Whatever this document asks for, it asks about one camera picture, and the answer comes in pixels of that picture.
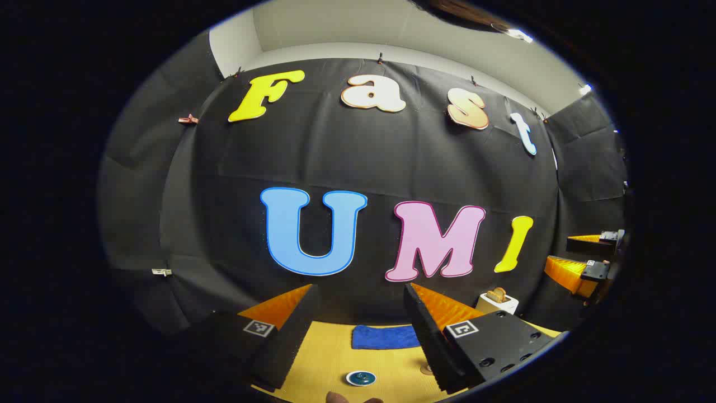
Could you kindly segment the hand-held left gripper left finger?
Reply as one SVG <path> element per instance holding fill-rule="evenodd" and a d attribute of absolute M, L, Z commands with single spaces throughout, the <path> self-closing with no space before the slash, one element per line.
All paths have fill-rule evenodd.
<path fill-rule="evenodd" d="M 185 370 L 221 391 L 282 388 L 321 306 L 317 285 L 304 285 L 241 312 L 218 311 L 172 337 Z"/>

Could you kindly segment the blue towel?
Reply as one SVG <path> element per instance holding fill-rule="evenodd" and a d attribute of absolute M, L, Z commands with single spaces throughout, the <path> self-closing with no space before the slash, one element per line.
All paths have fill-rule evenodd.
<path fill-rule="evenodd" d="M 351 347 L 355 350 L 414 349 L 420 346 L 413 326 L 355 326 Z"/>

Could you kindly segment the black backdrop cloth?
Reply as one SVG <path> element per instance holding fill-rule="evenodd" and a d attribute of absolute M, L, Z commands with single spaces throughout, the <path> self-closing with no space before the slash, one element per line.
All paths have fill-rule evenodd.
<path fill-rule="evenodd" d="M 196 125 L 177 118 L 191 113 Z M 112 278 L 176 332 L 313 283 L 318 321 L 405 323 L 403 285 L 493 287 L 568 331 L 589 312 L 544 273 L 570 236 L 625 225 L 623 142 L 589 93 L 542 122 L 462 77 L 308 59 L 222 78 L 207 34 L 110 133 L 99 186 Z M 172 275 L 153 275 L 168 268 Z"/>

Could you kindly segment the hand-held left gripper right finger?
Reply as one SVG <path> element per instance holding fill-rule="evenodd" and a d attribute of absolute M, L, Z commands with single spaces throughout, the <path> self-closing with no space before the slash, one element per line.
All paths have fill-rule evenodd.
<path fill-rule="evenodd" d="M 447 393 L 509 377 L 566 337 L 506 310 L 481 311 L 415 283 L 404 286 L 404 306 L 438 387 Z"/>

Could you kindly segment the white toaster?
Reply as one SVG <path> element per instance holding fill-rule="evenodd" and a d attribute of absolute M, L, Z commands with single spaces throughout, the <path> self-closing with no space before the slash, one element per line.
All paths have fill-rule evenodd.
<path fill-rule="evenodd" d="M 493 313 L 496 311 L 505 311 L 514 315 L 516 313 L 519 301 L 509 295 L 505 296 L 504 302 L 496 302 L 488 296 L 488 293 L 482 293 L 478 298 L 475 309 L 482 313 Z"/>

